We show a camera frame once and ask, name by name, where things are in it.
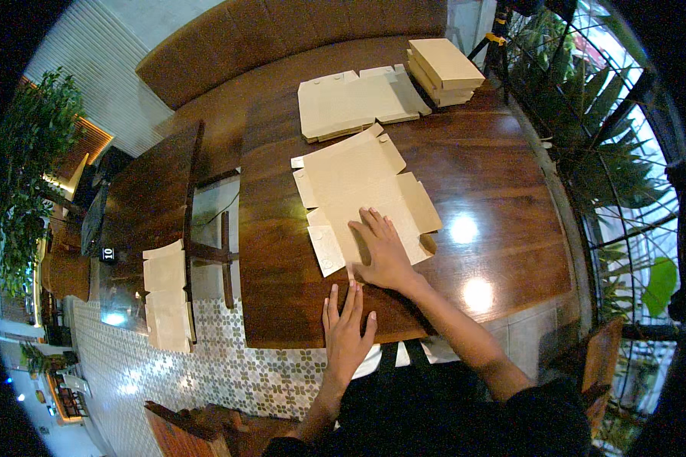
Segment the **stack of cardboard boxes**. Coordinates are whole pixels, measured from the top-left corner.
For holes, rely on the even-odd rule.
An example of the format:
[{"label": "stack of cardboard boxes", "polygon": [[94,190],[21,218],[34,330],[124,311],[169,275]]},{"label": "stack of cardboard boxes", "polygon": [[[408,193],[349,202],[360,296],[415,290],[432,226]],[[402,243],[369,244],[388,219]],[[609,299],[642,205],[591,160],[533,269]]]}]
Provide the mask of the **stack of cardboard boxes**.
[{"label": "stack of cardboard boxes", "polygon": [[409,70],[439,107],[470,100],[485,77],[446,38],[409,40]]}]

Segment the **wooden chair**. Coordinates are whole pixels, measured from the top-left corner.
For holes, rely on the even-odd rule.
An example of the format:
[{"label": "wooden chair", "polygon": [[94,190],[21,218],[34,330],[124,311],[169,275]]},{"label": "wooden chair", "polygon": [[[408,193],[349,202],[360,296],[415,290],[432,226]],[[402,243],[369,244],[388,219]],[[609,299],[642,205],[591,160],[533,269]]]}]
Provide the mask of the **wooden chair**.
[{"label": "wooden chair", "polygon": [[262,455],[271,438],[283,436],[297,425],[292,420],[248,416],[215,404],[175,413],[147,401],[145,416],[163,455],[174,457]]},{"label": "wooden chair", "polygon": [[584,340],[560,355],[552,365],[580,386],[592,436],[605,415],[622,339],[622,317],[600,325]]}]

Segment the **corrugated wall panel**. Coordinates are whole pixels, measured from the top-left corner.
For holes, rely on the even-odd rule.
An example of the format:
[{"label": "corrugated wall panel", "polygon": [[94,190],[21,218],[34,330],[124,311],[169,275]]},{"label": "corrugated wall panel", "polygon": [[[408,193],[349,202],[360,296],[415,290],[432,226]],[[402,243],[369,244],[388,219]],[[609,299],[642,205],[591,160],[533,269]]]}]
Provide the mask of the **corrugated wall panel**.
[{"label": "corrugated wall panel", "polygon": [[100,2],[76,0],[46,35],[26,76],[40,80],[57,67],[73,74],[86,118],[114,135],[117,148],[137,157],[162,139],[156,126],[173,114],[135,74],[147,52]]}]

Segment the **wooden table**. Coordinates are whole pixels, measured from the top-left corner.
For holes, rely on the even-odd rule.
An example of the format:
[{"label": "wooden table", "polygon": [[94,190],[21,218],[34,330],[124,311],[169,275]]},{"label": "wooden table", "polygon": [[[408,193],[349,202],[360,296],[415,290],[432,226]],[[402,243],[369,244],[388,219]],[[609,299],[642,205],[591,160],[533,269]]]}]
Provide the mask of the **wooden table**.
[{"label": "wooden table", "polygon": [[[239,265],[250,347],[322,347],[323,299],[334,282],[343,297],[348,289],[344,269],[322,278],[290,168],[291,157],[340,139],[306,144],[296,95],[296,87],[278,91],[247,111]],[[570,289],[566,240],[549,189],[494,89],[484,86],[465,105],[386,125],[384,133],[443,224],[433,234],[436,255],[415,270],[455,306],[484,322]],[[411,302],[367,285],[364,313],[373,310],[379,343],[434,333]]]},{"label": "wooden table", "polygon": [[202,136],[203,124],[197,122],[165,138],[113,178],[104,209],[100,247],[114,249],[117,263],[100,263],[102,322],[147,334],[145,250],[183,239],[189,300],[193,300],[190,281],[193,257],[230,264],[233,256],[228,249],[190,239],[196,188],[194,166]]}]

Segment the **right hand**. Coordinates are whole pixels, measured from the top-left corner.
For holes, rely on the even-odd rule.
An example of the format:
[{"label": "right hand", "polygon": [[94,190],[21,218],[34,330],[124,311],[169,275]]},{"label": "right hand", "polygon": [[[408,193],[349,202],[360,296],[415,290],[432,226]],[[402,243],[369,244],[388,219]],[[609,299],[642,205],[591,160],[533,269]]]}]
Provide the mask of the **right hand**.
[{"label": "right hand", "polygon": [[421,276],[414,271],[402,240],[388,216],[382,217],[375,208],[358,210],[366,224],[348,222],[348,226],[361,234],[371,253],[371,265],[353,264],[355,275],[380,288],[404,293],[406,288],[419,282]]}]

